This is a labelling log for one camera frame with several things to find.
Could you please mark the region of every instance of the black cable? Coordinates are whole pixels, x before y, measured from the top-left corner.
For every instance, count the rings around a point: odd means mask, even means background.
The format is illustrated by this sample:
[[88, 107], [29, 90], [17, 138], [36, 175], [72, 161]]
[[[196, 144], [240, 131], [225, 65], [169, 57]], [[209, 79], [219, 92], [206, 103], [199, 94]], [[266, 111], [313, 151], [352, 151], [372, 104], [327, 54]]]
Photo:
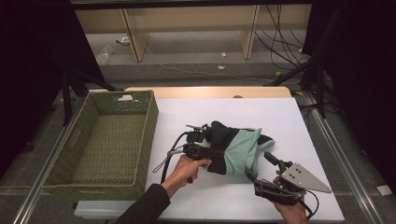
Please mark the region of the black cable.
[[300, 205], [302, 205], [303, 208], [306, 209], [306, 211], [308, 211], [309, 215], [306, 217], [306, 219], [309, 220], [309, 218], [311, 218], [311, 217], [313, 216], [311, 208], [309, 208], [308, 205], [306, 205], [306, 203], [303, 202], [303, 200], [301, 200], [301, 199], [298, 200], [298, 203], [299, 203]]
[[[262, 43], [262, 45], [263, 45], [265, 48], [269, 49], [271, 52], [273, 52], [273, 53], [276, 54], [277, 56], [281, 57], [281, 58], [284, 59], [285, 61], [287, 61], [287, 62], [289, 62], [289, 63], [293, 63], [292, 61], [290, 61], [289, 59], [285, 58], [283, 55], [281, 55], [280, 53], [278, 53], [276, 50], [274, 50], [274, 49], [272, 49], [270, 46], [268, 46], [268, 45], [259, 37], [259, 35], [257, 34], [257, 32], [254, 32], [254, 34], [259, 38], [260, 42]], [[280, 67], [280, 66], [278, 66], [277, 64], [275, 64], [275, 63], [274, 63], [274, 59], [273, 59], [273, 57], [272, 57], [272, 54], [271, 54], [271, 62], [272, 62], [272, 64], [273, 64], [275, 67], [277, 67], [277, 68], [285, 69], [285, 70], [292, 70], [292, 69], [289, 69], [289, 68]]]
[[[266, 34], [264, 31], [262, 31], [262, 33], [263, 33], [265, 36], [267, 36], [268, 38], [274, 40], [275, 42], [278, 42], [278, 43], [282, 43], [282, 42], [283, 42], [283, 41], [281, 41], [281, 40], [274, 39], [273, 37], [271, 37], [271, 36], [269, 36], [268, 34]], [[301, 48], [301, 46], [298, 46], [298, 45], [295, 45], [295, 44], [291, 44], [291, 43], [288, 43], [288, 42], [284, 42], [284, 43], [287, 44], [287, 45], [294, 46], [294, 47], [299, 48], [299, 49]]]
[[314, 194], [314, 192], [312, 192], [311, 190], [306, 190], [306, 192], [309, 192], [309, 193], [311, 193], [312, 195], [314, 195], [315, 199], [317, 200], [317, 208], [315, 209], [315, 211], [314, 211], [313, 213], [311, 213], [310, 216], [307, 217], [307, 219], [309, 220], [309, 218], [311, 218], [312, 216], [314, 216], [314, 215], [317, 213], [318, 209], [319, 209], [319, 199], [318, 199], [317, 195]]
[[285, 49], [285, 45], [284, 45], [285, 38], [283, 38], [282, 32], [280, 31], [280, 13], [281, 13], [281, 11], [282, 11], [282, 6], [281, 5], [276, 5], [276, 15], [277, 15], [276, 30], [279, 32], [280, 39], [282, 40], [282, 48], [283, 48], [283, 50], [285, 50], [286, 55], [288, 55], [288, 58], [291, 60], [291, 58], [290, 58], [290, 56], [288, 54], [288, 51]]
[[302, 42], [300, 42], [299, 39], [297, 39], [297, 37], [295, 36], [294, 32], [293, 32], [292, 30], [290, 30], [290, 32], [291, 32], [291, 34], [294, 36], [294, 39], [296, 39], [297, 42], [298, 42], [299, 44], [301, 44], [301, 46], [303, 46], [304, 44], [303, 44]]
[[276, 7], [276, 9], [277, 9], [277, 23], [276, 23], [276, 21], [275, 21], [275, 19], [274, 19], [274, 16], [272, 15], [272, 13], [271, 13], [271, 10], [270, 10], [270, 8], [268, 7], [268, 5], [267, 5], [267, 10], [268, 10], [268, 13], [270, 14], [270, 16], [271, 16], [271, 20], [273, 21], [273, 24], [274, 24], [274, 26], [275, 26], [275, 28], [276, 28], [276, 32], [275, 32], [275, 35], [274, 35], [274, 39], [273, 39], [273, 43], [272, 43], [272, 45], [271, 45], [271, 49], [274, 47], [274, 43], [275, 43], [275, 39], [276, 39], [276, 34], [277, 34], [277, 32], [279, 32], [279, 35], [280, 35], [280, 38], [281, 38], [281, 40], [282, 40], [282, 47], [283, 47], [283, 50], [285, 50], [285, 53], [286, 53], [286, 55], [288, 56], [288, 61], [290, 61], [290, 63], [292, 63], [294, 66], [298, 66], [298, 64], [296, 64], [296, 63], [294, 63], [292, 60], [291, 60], [291, 58], [290, 58], [290, 56], [289, 56], [289, 54], [287, 53], [287, 51], [286, 51], [286, 49], [285, 49], [285, 46], [284, 46], [284, 44], [283, 44], [283, 42], [286, 42], [286, 40], [285, 40], [285, 38], [283, 37], [283, 35], [282, 35], [282, 33], [280, 32], [280, 13], [281, 13], [281, 7], [279, 7], [279, 5], [277, 5], [277, 7]]
[[[279, 35], [281, 36], [281, 38], [282, 38], [282, 40], [283, 40], [282, 46], [284, 46], [284, 43], [286, 43], [286, 39], [283, 37], [283, 35], [282, 35], [281, 31], [280, 31], [280, 13], [281, 13], [281, 11], [282, 11], [282, 5], [279, 5], [278, 8], [279, 8], [279, 10], [278, 10], [278, 14], [277, 14], [277, 28], [278, 28], [278, 30], [279, 30]], [[293, 58], [296, 60], [297, 64], [300, 65], [300, 63], [298, 62], [296, 56], [295, 56], [295, 55], [293, 54], [293, 52], [291, 51], [289, 45], [286, 45], [286, 47], [287, 47], [288, 50], [290, 51], [290, 53], [291, 53], [291, 55], [293, 56]]]
[[[180, 138], [181, 138], [182, 136], [186, 135], [186, 134], [188, 134], [188, 132], [184, 132], [183, 134], [181, 134], [181, 135], [177, 138], [176, 142], [174, 143], [174, 145], [172, 146], [172, 148], [171, 148], [170, 151], [174, 151], [174, 150], [175, 150], [175, 147], [176, 147], [178, 141], [180, 140]], [[170, 155], [170, 156], [167, 155], [167, 157], [168, 157], [168, 158], [166, 159], [165, 166], [163, 167], [163, 176], [161, 177], [161, 183], [163, 183], [163, 181], [165, 181], [166, 172], [167, 172], [167, 170], [168, 170], [169, 162], [170, 162], [171, 159], [172, 159], [172, 155]]]

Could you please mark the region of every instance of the wire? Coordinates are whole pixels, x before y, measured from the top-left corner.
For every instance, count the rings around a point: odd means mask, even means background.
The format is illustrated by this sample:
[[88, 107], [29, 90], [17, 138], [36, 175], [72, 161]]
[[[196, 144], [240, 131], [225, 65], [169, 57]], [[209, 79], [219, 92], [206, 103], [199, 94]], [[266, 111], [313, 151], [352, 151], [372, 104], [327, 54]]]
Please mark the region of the wire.
[[303, 46], [304, 44], [296, 37], [296, 35], [294, 34], [294, 32], [293, 32], [292, 30], [290, 30], [290, 32], [291, 32], [291, 34], [294, 36], [294, 39], [296, 39], [297, 42], [298, 42], [299, 44], [301, 44], [301, 46]]
[[[294, 66], [297, 67], [299, 64], [296, 64], [296, 63], [294, 63], [294, 62], [291, 60], [291, 58], [290, 58], [288, 52], [287, 52], [286, 49], [285, 49], [284, 43], [286, 42], [286, 40], [285, 40], [285, 38], [283, 37], [283, 35], [282, 35], [281, 31], [280, 31], [280, 14], [281, 14], [281, 11], [282, 11], [282, 6], [280, 6], [280, 5], [277, 5], [277, 6], [276, 6], [276, 10], [277, 10], [277, 23], [276, 23], [276, 21], [275, 21], [275, 19], [274, 19], [274, 16], [273, 16], [273, 14], [271, 13], [271, 10], [270, 10], [270, 8], [268, 7], [268, 5], [267, 5], [267, 10], [268, 10], [268, 13], [269, 13], [270, 16], [271, 16], [271, 19], [272, 19], [272, 21], [273, 21], [273, 24], [274, 24], [275, 28], [276, 28], [276, 32], [275, 32], [275, 35], [274, 35], [274, 38], [273, 38], [273, 42], [272, 42], [272, 45], [271, 45], [271, 49], [274, 47], [274, 43], [275, 43], [275, 39], [276, 39], [276, 34], [279, 33], [279, 36], [280, 36], [280, 39], [281, 39], [281, 42], [282, 42], [283, 50], [285, 50], [285, 53], [286, 53], [287, 57], [289, 58], [288, 61], [289, 61], [290, 63], [292, 63]], [[291, 49], [289, 48], [289, 45], [286, 45], [286, 46], [288, 47], [288, 49], [289, 49], [291, 55], [292, 55], [292, 56], [294, 57], [294, 59], [298, 62], [297, 58], [296, 58], [296, 57], [294, 56], [294, 54], [291, 52]]]
[[314, 216], [315, 215], [315, 213], [318, 211], [318, 209], [319, 209], [319, 199], [318, 199], [318, 197], [317, 197], [317, 195], [314, 193], [314, 192], [312, 192], [311, 190], [306, 190], [307, 192], [309, 192], [309, 193], [311, 193], [312, 195], [314, 195], [314, 197], [315, 197], [315, 199], [317, 200], [317, 208], [315, 209], [315, 211], [312, 213], [311, 212], [311, 214], [307, 217], [307, 219], [309, 220], [309, 218], [311, 218], [312, 216]]
[[267, 36], [268, 38], [274, 40], [275, 42], [278, 42], [278, 43], [285, 43], [285, 44], [287, 44], [287, 45], [291, 45], [291, 46], [294, 46], [294, 47], [299, 48], [299, 49], [301, 48], [301, 46], [298, 46], [298, 45], [295, 45], [295, 44], [291, 44], [291, 43], [288, 43], [288, 42], [283, 42], [283, 41], [281, 41], [281, 40], [274, 39], [273, 37], [271, 37], [271, 36], [269, 36], [268, 34], [266, 34], [264, 31], [262, 31], [262, 33], [263, 33], [265, 36]]
[[[255, 35], [257, 36], [257, 38], [259, 38], [260, 42], [264, 45], [265, 48], [271, 50], [271, 52], [273, 52], [273, 53], [276, 54], [277, 56], [281, 57], [282, 59], [284, 59], [284, 60], [287, 61], [288, 63], [293, 63], [291, 60], [285, 58], [283, 55], [281, 55], [280, 53], [278, 53], [276, 50], [274, 50], [273, 48], [271, 48], [270, 46], [268, 46], [268, 45], [260, 38], [260, 36], [257, 34], [257, 32], [254, 32], [254, 33], [255, 33]], [[281, 69], [285, 69], [285, 70], [292, 70], [292, 69], [289, 69], [289, 68], [284, 68], [284, 67], [280, 67], [280, 66], [276, 65], [276, 64], [274, 63], [274, 59], [273, 59], [273, 57], [272, 57], [272, 54], [271, 54], [271, 62], [272, 62], [273, 65], [276, 66], [277, 68], [281, 68]]]
[[[170, 151], [176, 150], [175, 147], [176, 147], [178, 141], [180, 140], [180, 138], [181, 138], [182, 136], [184, 136], [184, 135], [186, 135], [186, 134], [188, 134], [188, 132], [184, 132], [183, 134], [181, 134], [181, 135], [177, 138], [176, 142], [173, 144], [173, 146], [172, 146], [172, 148], [171, 148]], [[163, 183], [163, 181], [165, 181], [165, 178], [166, 178], [166, 171], [168, 170], [169, 162], [171, 161], [171, 159], [172, 159], [172, 156], [168, 156], [168, 157], [166, 158], [166, 160], [165, 160], [165, 166], [163, 167], [163, 176], [161, 177], [161, 183]]]
[[[228, 75], [228, 74], [217, 74], [217, 73], [206, 73], [206, 72], [194, 72], [194, 71], [187, 71], [187, 70], [183, 70], [183, 69], [179, 69], [179, 68], [175, 68], [175, 67], [167, 67], [162, 65], [161, 63], [158, 63], [157, 58], [154, 56], [154, 54], [151, 53], [151, 51], [149, 50], [149, 48], [146, 46], [146, 50], [148, 51], [148, 53], [157, 61], [157, 64], [163, 68], [163, 69], [169, 69], [169, 70], [175, 70], [175, 71], [179, 71], [179, 72], [183, 72], [183, 73], [188, 73], [188, 74], [201, 74], [201, 75], [207, 75], [207, 76], [215, 76], [215, 77], [232, 77], [232, 78], [236, 78], [236, 79], [241, 79], [241, 80], [259, 80], [259, 81], [267, 81], [269, 82], [273, 82], [274, 80], [272, 79], [266, 79], [266, 78], [255, 78], [255, 77], [235, 77], [232, 75]], [[292, 85], [292, 84], [296, 84], [300, 82], [296, 81], [296, 82], [291, 82], [291, 83], [287, 83], [284, 82], [285, 85]]]

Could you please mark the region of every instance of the aluminum rail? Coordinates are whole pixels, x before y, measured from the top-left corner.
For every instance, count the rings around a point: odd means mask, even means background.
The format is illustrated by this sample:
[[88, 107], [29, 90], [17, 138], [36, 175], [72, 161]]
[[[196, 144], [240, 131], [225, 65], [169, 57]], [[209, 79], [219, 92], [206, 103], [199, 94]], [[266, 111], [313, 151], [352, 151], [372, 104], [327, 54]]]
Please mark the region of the aluminum rail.
[[[314, 96], [311, 92], [306, 92], [304, 94], [304, 98], [309, 105], [313, 105], [316, 103]], [[341, 171], [346, 178], [346, 182], [348, 183], [349, 187], [351, 188], [353, 194], [358, 201], [358, 204], [361, 206], [361, 211], [366, 216], [366, 219], [369, 223], [384, 223], [381, 215], [379, 214], [378, 210], [375, 207], [375, 204], [367, 192], [366, 188], [363, 186], [359, 177], [356, 175], [355, 171], [352, 168], [349, 160], [347, 159], [344, 150], [341, 148], [340, 144], [338, 143], [337, 139], [335, 138], [332, 129], [329, 126], [329, 123], [326, 119], [322, 119], [319, 112], [317, 110], [313, 111], [315, 121], [317, 122], [320, 130], [323, 133], [323, 136], [326, 138], [326, 141], [329, 145], [332, 154], [334, 155], [335, 159]]]
[[40, 174], [38, 175], [38, 178], [35, 180], [35, 183], [31, 187], [28, 195], [26, 196], [25, 200], [23, 201], [23, 204], [21, 205], [20, 209], [18, 210], [18, 213], [14, 219], [13, 224], [20, 224], [20, 223], [24, 224], [29, 221], [29, 217], [30, 217], [30, 215], [32, 215], [32, 213], [35, 209], [35, 205], [37, 204], [37, 202], [41, 196], [41, 192], [42, 192], [41, 186], [43, 185], [43, 183], [46, 179], [46, 176], [50, 170], [50, 167], [57, 155], [59, 146], [64, 141], [64, 138], [65, 138], [67, 132], [69, 131], [71, 124], [76, 119], [77, 112], [81, 109], [81, 107], [84, 103], [84, 99], [85, 99], [85, 97], [78, 98], [76, 100], [75, 113], [73, 114], [72, 118], [70, 119], [68, 125], [62, 128], [62, 131], [59, 134], [55, 145], [53, 146], [52, 150], [50, 151], [49, 156], [47, 157], [47, 160], [44, 163], [44, 166], [41, 169]]

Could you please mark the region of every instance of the light green cloth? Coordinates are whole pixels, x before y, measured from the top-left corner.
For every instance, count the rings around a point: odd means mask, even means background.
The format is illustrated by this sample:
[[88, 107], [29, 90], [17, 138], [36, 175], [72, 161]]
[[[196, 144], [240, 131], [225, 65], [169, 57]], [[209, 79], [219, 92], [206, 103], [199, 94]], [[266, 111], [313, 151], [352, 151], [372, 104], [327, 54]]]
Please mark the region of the light green cloth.
[[258, 139], [262, 129], [250, 130], [239, 130], [238, 134], [225, 150], [226, 175], [245, 176], [245, 167], [257, 175], [259, 173], [257, 155], [260, 152], [271, 152], [273, 150], [275, 145], [274, 140], [269, 140], [258, 145]]

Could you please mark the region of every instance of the hand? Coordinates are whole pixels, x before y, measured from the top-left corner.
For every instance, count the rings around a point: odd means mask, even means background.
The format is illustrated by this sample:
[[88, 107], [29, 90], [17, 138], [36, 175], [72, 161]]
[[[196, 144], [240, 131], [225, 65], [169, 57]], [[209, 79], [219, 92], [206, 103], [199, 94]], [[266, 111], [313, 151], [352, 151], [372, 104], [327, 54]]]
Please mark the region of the hand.
[[210, 159], [194, 161], [186, 155], [181, 155], [174, 172], [162, 183], [162, 186], [168, 193], [169, 198], [171, 198], [178, 189], [187, 185], [189, 177], [192, 179], [198, 178], [198, 168], [206, 167], [210, 162], [212, 162]]
[[[280, 182], [280, 176], [277, 176], [273, 182], [274, 184], [278, 184]], [[291, 205], [282, 205], [280, 203], [273, 203], [276, 210], [280, 213], [280, 215], [285, 219], [288, 224], [303, 224], [309, 223], [308, 219], [305, 215], [305, 208], [300, 204], [297, 203], [293, 206]]]

